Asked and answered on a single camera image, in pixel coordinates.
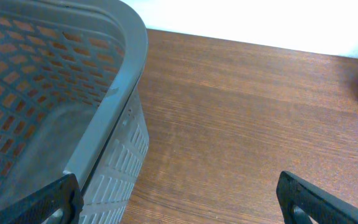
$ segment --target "gray plastic basket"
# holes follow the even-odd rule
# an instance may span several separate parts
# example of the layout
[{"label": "gray plastic basket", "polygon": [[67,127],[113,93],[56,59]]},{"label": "gray plastic basket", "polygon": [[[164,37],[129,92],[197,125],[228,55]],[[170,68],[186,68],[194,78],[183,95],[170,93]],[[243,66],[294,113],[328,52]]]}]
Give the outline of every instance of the gray plastic basket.
[{"label": "gray plastic basket", "polygon": [[80,223],[120,221],[149,147],[147,45],[120,1],[0,0],[0,209],[74,173]]}]

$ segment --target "wood grain surface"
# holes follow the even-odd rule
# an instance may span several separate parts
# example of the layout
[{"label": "wood grain surface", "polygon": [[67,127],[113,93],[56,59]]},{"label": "wood grain surface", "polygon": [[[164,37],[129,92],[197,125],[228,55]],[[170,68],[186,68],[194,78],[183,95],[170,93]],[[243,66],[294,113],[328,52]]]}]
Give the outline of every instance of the wood grain surface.
[{"label": "wood grain surface", "polygon": [[155,30],[123,223],[282,223],[289,170],[358,207],[358,60]]}]

